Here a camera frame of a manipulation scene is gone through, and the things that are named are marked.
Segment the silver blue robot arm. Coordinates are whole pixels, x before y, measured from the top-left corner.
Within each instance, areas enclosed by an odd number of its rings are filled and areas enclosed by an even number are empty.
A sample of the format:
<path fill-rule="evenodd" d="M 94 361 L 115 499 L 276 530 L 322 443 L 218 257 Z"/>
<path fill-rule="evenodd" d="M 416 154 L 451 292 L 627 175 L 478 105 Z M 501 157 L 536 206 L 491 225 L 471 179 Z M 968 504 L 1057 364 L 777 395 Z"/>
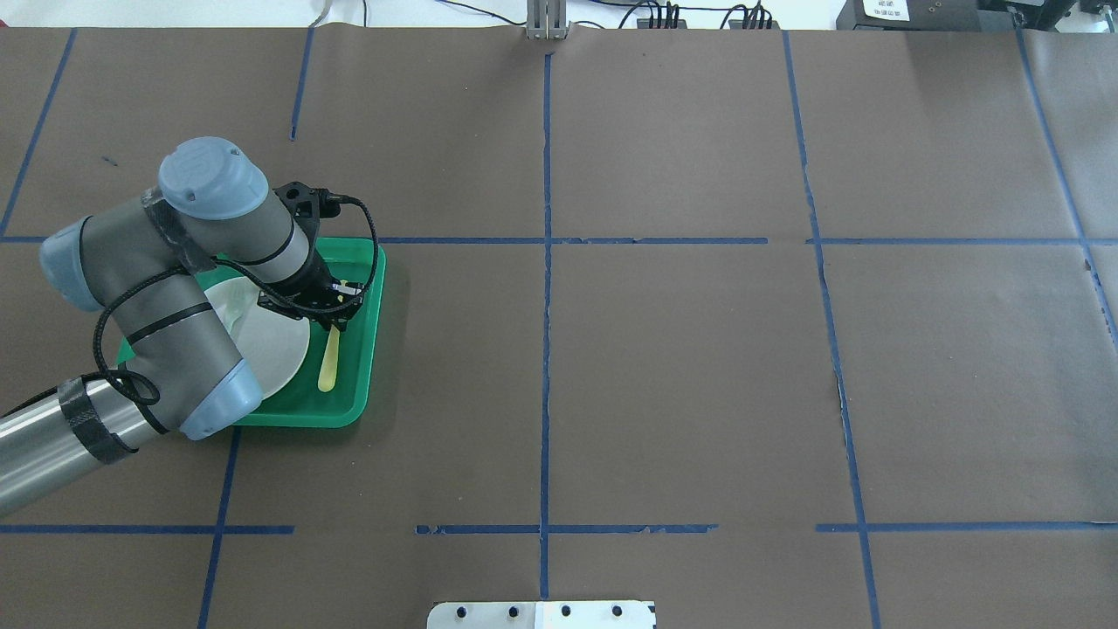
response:
<path fill-rule="evenodd" d="M 53 289 L 97 314 L 92 373 L 72 377 L 3 414 L 3 514 L 116 463 L 168 432 L 206 439 L 252 414 L 264 393 L 198 283 L 227 267 L 264 307 L 345 328 L 366 306 L 381 248 L 363 282 L 343 282 L 318 251 L 320 223 L 352 196 L 274 187 L 241 147 L 200 136 L 179 144 L 157 183 L 46 238 Z"/>

